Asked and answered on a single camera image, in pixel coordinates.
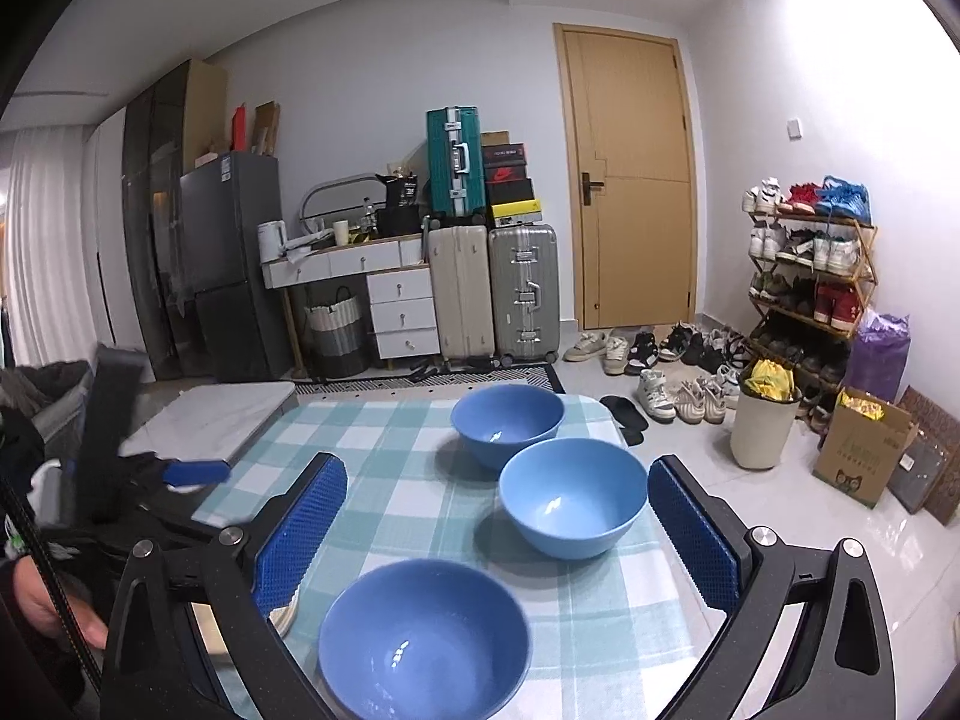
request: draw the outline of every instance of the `human hand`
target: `human hand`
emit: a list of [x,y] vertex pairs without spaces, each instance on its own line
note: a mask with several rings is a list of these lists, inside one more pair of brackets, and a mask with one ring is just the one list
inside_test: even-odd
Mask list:
[[[45,637],[53,638],[61,631],[61,620],[56,616],[54,602],[50,599],[34,559],[21,557],[13,567],[13,597],[20,606],[23,616]],[[88,603],[67,594],[73,616],[86,643],[98,650],[107,647],[107,626]]]

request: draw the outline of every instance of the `teal suitcase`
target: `teal suitcase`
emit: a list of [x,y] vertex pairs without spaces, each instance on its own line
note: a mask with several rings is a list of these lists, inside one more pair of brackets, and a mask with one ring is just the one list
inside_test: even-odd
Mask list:
[[447,217],[480,215],[486,218],[477,109],[455,107],[427,111],[426,143],[432,212]]

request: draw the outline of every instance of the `checkered tablecloth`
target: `checkered tablecloth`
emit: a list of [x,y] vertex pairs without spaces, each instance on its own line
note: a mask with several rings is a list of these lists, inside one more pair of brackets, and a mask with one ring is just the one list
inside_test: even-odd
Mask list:
[[[597,401],[562,395],[561,436],[622,445]],[[317,635],[337,595],[364,572],[405,557],[445,557],[504,581],[533,631],[530,671],[498,720],[653,718],[693,664],[677,589],[645,507],[596,560],[558,562],[522,539],[496,501],[496,476],[450,426],[453,400],[311,403],[283,415],[210,494],[196,519],[250,518],[320,450],[347,466],[347,501],[301,585],[285,642],[318,683]],[[236,672],[220,669],[234,710],[258,717]]]

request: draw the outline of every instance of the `curtain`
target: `curtain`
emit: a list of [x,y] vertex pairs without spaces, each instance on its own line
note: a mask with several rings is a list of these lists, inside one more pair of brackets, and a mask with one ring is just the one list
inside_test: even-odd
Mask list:
[[96,343],[83,269],[83,127],[16,133],[4,254],[18,365],[88,359]]

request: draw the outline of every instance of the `dark blue bowl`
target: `dark blue bowl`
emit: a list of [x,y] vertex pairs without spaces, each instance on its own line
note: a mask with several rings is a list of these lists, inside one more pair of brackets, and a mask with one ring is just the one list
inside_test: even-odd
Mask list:
[[500,474],[500,502],[522,536],[561,560],[613,547],[647,502],[647,472],[627,450],[564,437],[527,447]]
[[500,471],[524,447],[557,435],[563,400],[539,386],[488,386],[462,397],[450,422],[482,466]]
[[530,628],[495,579],[449,560],[402,560],[339,595],[317,666],[361,720],[486,720],[517,692]]

